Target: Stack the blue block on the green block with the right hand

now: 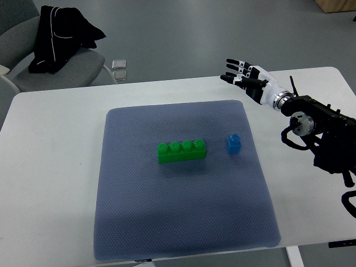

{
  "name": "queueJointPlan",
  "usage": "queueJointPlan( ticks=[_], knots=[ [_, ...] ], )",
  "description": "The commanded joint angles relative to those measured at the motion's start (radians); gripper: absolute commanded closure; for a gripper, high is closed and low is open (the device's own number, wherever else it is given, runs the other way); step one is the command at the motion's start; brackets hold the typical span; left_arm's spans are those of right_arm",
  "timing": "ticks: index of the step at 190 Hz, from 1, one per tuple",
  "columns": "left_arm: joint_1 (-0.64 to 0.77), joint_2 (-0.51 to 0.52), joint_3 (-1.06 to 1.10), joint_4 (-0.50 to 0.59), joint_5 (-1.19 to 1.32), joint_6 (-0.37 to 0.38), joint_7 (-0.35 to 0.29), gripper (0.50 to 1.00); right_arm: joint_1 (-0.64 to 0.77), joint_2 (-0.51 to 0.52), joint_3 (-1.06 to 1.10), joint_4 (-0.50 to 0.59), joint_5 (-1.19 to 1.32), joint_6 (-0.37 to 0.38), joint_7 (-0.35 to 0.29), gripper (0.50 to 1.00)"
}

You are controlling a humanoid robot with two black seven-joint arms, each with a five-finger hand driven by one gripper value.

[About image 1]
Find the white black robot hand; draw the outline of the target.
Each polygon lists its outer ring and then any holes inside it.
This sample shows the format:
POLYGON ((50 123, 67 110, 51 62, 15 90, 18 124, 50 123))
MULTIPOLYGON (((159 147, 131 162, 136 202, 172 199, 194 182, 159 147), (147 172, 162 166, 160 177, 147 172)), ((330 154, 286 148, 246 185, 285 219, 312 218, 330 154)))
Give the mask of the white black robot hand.
POLYGON ((273 75, 260 66, 234 59, 227 59, 226 66, 230 71, 221 75, 220 79, 238 86, 260 105, 268 105, 279 111, 284 102, 293 97, 291 92, 278 84, 273 75))

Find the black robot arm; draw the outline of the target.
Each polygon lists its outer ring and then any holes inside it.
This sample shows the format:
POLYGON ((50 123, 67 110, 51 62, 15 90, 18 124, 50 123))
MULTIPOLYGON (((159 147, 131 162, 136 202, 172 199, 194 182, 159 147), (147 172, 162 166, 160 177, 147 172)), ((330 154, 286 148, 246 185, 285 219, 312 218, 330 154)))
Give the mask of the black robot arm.
POLYGON ((310 96, 300 96, 293 78, 293 93, 287 93, 278 103, 283 115, 290 118, 281 132, 287 146, 314 154, 315 167, 330 174, 342 174, 348 188, 355 186, 355 119, 332 110, 310 96))

